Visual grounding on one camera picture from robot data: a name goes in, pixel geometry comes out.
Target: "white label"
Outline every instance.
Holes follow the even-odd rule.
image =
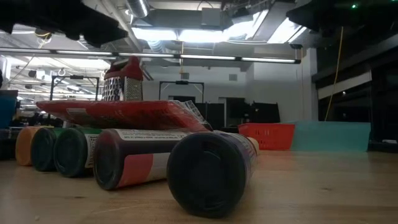
[[[166,178],[167,160],[169,159],[169,156],[169,152],[154,154],[154,162],[152,163],[150,172],[145,180],[146,182]]]
[[[94,148],[95,148],[95,142],[97,141],[98,134],[86,134],[86,140],[87,140],[87,160],[85,167],[86,168],[93,168],[94,164]]]
[[[189,134],[172,131],[115,130],[120,138],[125,141],[179,141]]]

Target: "cylindrical container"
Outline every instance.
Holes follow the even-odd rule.
[[[64,177],[92,174],[93,153],[100,129],[68,128],[57,138],[54,164]]]
[[[22,128],[0,129],[0,160],[15,159],[15,148]]]
[[[113,190],[166,178],[174,145],[189,133],[125,129],[104,130],[95,146],[94,175],[98,185]]]
[[[31,166],[30,148],[32,139],[41,127],[26,127],[19,132],[15,145],[17,163],[20,166]]]
[[[221,218],[239,202],[256,165],[256,140],[233,133],[195,133],[173,149],[167,182],[192,215]]]
[[[54,171],[54,145],[57,137],[64,129],[41,128],[35,133],[32,140],[30,158],[32,165],[38,171]]]

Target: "yellow cable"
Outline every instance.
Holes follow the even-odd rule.
[[[46,34],[36,34],[36,36],[37,37],[45,37],[45,36],[47,36],[47,35],[49,35],[49,34],[51,34],[51,33],[46,33]]]
[[[331,96],[330,96],[329,106],[328,106],[328,110],[326,111],[325,121],[328,120],[328,115],[329,115],[330,106],[331,106],[331,100],[333,99],[333,95],[335,94],[335,91],[336,91],[336,82],[337,82],[337,77],[338,77],[338,69],[339,69],[339,66],[340,66],[341,46],[343,45],[343,33],[344,33],[344,27],[341,27],[340,46],[339,46],[339,49],[338,49],[338,56],[337,56],[337,67],[336,67],[335,82],[333,83],[333,91],[332,91]]]

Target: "red label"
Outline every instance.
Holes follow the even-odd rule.
[[[152,169],[153,154],[126,156],[122,177],[117,187],[144,183]]]

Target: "pipe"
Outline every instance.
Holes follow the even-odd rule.
[[[150,9],[147,0],[126,0],[126,4],[134,17],[141,19],[149,14]]]
[[[152,40],[148,40],[147,42],[148,42],[148,45],[149,45],[150,49],[153,52],[158,53],[158,54],[166,53],[164,44],[163,44],[163,42],[161,40],[153,40],[153,41]]]

